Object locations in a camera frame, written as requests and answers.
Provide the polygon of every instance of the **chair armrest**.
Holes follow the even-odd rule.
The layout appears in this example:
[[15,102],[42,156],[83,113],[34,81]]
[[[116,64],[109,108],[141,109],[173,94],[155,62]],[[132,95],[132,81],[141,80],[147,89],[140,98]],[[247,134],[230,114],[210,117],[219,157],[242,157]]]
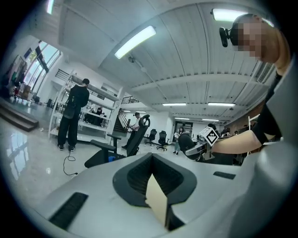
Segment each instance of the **chair armrest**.
[[103,150],[107,150],[107,151],[114,151],[116,148],[115,146],[112,146],[112,145],[108,145],[108,144],[105,144],[105,143],[102,143],[102,142],[99,142],[97,140],[94,140],[92,139],[90,141],[91,144],[103,149]]
[[112,138],[114,138],[114,139],[121,139],[120,136],[115,136],[115,135],[111,135],[111,134],[107,134],[107,136],[110,136],[110,137],[112,137]]

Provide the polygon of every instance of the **sneaker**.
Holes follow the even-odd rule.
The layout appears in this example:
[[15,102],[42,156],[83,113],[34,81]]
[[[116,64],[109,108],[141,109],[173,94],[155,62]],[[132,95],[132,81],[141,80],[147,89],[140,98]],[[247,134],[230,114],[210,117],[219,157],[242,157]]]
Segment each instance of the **sneaker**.
[[63,151],[64,150],[64,145],[58,145],[59,150]]
[[68,146],[68,150],[69,150],[70,152],[73,152],[73,151],[75,150],[75,146],[69,145],[69,146]]

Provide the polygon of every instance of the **power cord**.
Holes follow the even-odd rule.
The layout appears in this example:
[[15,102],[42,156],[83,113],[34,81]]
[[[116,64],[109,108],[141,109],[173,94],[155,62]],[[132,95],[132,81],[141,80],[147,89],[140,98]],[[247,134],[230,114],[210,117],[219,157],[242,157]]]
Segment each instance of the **power cord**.
[[70,151],[69,151],[69,155],[67,157],[65,157],[64,161],[63,161],[63,172],[66,174],[66,175],[78,175],[78,173],[71,173],[71,174],[68,174],[65,172],[65,167],[64,167],[64,164],[65,164],[65,160],[68,159],[68,161],[75,161],[75,157],[74,156],[70,156]]

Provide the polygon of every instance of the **black shirt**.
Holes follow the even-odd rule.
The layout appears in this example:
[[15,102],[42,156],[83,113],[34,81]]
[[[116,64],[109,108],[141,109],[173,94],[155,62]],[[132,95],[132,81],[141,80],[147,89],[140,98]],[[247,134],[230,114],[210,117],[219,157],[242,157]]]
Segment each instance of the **black shirt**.
[[272,116],[271,112],[269,111],[266,105],[268,100],[273,96],[274,88],[279,83],[281,78],[282,76],[276,74],[275,79],[272,85],[270,86],[267,96],[265,98],[265,105],[259,117],[257,118],[257,123],[252,128],[252,131],[256,135],[257,139],[261,142],[261,144],[268,140],[264,133],[268,135],[275,135],[277,138],[280,138],[282,136],[274,117]]
[[68,99],[74,97],[75,101],[75,112],[80,113],[81,107],[84,107],[88,103],[89,99],[89,91],[86,87],[75,85],[73,88],[70,89]]

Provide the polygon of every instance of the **brick wall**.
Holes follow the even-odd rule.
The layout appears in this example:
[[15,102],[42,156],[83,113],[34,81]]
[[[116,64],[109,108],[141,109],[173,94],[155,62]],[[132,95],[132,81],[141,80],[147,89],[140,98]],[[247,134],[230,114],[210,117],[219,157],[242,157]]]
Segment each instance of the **brick wall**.
[[225,128],[229,127],[230,128],[230,132],[233,135],[234,131],[239,131],[240,129],[243,128],[244,125],[248,125],[248,116],[255,117],[258,114],[260,114],[262,108],[264,105],[264,101],[262,101],[259,105],[257,105],[254,109],[252,109],[250,112],[246,113],[244,116],[240,117],[239,119],[237,119],[236,121],[224,126]]

